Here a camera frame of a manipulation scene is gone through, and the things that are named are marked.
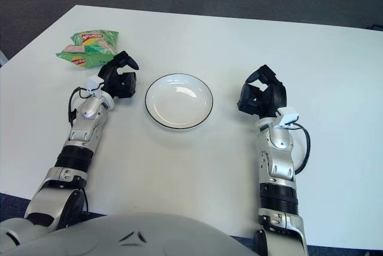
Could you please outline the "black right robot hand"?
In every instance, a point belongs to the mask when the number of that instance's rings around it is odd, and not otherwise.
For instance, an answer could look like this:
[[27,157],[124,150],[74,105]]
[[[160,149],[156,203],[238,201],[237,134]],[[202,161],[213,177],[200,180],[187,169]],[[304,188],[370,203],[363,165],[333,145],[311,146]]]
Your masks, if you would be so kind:
[[275,117],[278,108],[286,107],[286,89],[275,75],[267,65],[253,72],[242,86],[237,102],[238,109],[262,119]]

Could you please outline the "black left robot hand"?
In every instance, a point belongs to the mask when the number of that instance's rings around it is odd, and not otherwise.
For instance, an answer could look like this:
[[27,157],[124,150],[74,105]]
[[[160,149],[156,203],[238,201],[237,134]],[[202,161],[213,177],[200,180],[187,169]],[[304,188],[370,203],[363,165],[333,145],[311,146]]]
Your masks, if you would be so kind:
[[108,93],[112,98],[130,98],[135,94],[136,73],[124,72],[119,74],[118,68],[129,66],[133,70],[138,70],[139,66],[126,51],[115,55],[112,60],[106,63],[98,73],[98,77],[103,79],[102,91]]

